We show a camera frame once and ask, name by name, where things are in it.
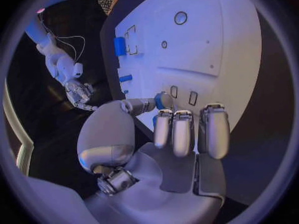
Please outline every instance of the pink light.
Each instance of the pink light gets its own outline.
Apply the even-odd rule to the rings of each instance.
[[[45,11],[44,8],[41,8],[40,10],[38,10],[36,13],[42,13],[43,11]]]

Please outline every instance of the white surface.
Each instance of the white surface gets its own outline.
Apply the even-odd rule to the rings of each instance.
[[[187,22],[174,16],[184,11]],[[242,116],[254,89],[261,59],[261,30],[249,0],[146,0],[117,27],[116,36],[139,47],[136,55],[119,57],[119,75],[132,74],[121,83],[126,98],[152,98],[178,87],[176,105],[195,114],[207,103],[221,102],[229,114],[231,130]],[[161,43],[167,41],[167,48]],[[190,92],[198,93],[195,106]],[[138,118],[153,130],[157,110]]]

